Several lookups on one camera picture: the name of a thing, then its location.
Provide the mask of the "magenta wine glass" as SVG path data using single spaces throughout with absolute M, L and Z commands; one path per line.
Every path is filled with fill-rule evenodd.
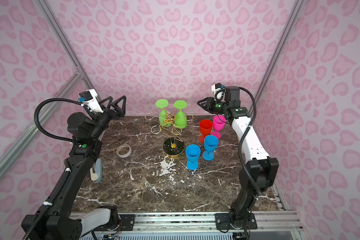
M 221 138 L 220 131 L 225 127 L 227 120 L 224 116 L 216 115 L 213 118 L 213 129 L 214 131 L 211 132 L 212 136 L 215 136 L 217 139 Z

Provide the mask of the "red wine glass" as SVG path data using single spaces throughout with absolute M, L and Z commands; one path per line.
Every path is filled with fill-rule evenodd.
M 213 122 L 210 120 L 202 120 L 200 121 L 200 132 L 201 136 L 199 137 L 199 141 L 204 144 L 205 137 L 208 136 L 213 128 Z

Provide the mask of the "green wine glass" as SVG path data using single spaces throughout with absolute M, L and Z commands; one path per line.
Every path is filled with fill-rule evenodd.
M 161 109 L 161 112 L 159 113 L 159 122 L 161 127 L 169 127 L 172 124 L 168 121 L 167 111 L 165 110 L 168 105 L 168 100 L 160 99 L 156 101 L 156 107 Z
M 178 110 L 175 115 L 175 126 L 184 129 L 187 126 L 187 116 L 183 112 L 183 109 L 187 107 L 187 103 L 183 100 L 178 100 L 174 103 L 174 107 Z

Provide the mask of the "blue wine glass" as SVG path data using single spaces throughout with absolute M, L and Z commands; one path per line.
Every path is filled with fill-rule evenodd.
M 187 168 L 191 171 L 196 170 L 199 167 L 199 158 L 201 154 L 201 149 L 198 145 L 189 145 L 186 148 L 186 157 L 187 157 Z
M 217 137 L 209 135 L 204 138 L 204 148 L 203 158 L 206 161 L 211 161 L 214 159 L 214 151 L 217 149 L 219 140 Z

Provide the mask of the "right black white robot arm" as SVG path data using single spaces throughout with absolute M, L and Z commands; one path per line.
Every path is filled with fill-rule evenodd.
M 223 230 L 239 228 L 244 231 L 243 238 L 249 238 L 249 231 L 256 228 L 252 208 L 258 198 L 272 187 L 279 168 L 276 158 L 270 157 L 260 142 L 253 128 L 257 117 L 257 107 L 253 106 L 251 114 L 241 105 L 240 93 L 245 92 L 254 104 L 253 94 L 237 86 L 224 86 L 217 83 L 212 86 L 214 97 L 207 97 L 197 102 L 205 111 L 218 117 L 224 117 L 238 136 L 238 156 L 242 166 L 239 172 L 241 190 L 229 210 L 229 223 Z

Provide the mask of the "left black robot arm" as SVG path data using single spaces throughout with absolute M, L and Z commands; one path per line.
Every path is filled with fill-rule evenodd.
M 25 240 L 78 240 L 94 233 L 100 226 L 110 229 L 120 228 L 120 217 L 116 207 L 99 208 L 81 218 L 71 218 L 72 207 L 80 187 L 98 159 L 102 142 L 100 136 L 108 128 L 111 120 L 118 120 L 126 114 L 126 96 L 117 100 L 106 98 L 103 105 L 100 101 L 100 111 L 93 112 L 92 107 L 84 103 L 85 93 L 80 94 L 78 101 L 52 98 L 41 102 L 34 114 L 37 128 L 46 136 L 67 141 L 68 138 L 55 136 L 46 131 L 39 121 L 42 107 L 51 102 L 67 102 L 82 106 L 86 113 L 76 112 L 67 119 L 68 131 L 72 134 L 72 149 L 69 157 L 64 160 L 65 170 L 59 178 L 51 194 L 33 215 L 26 215 L 22 221 Z

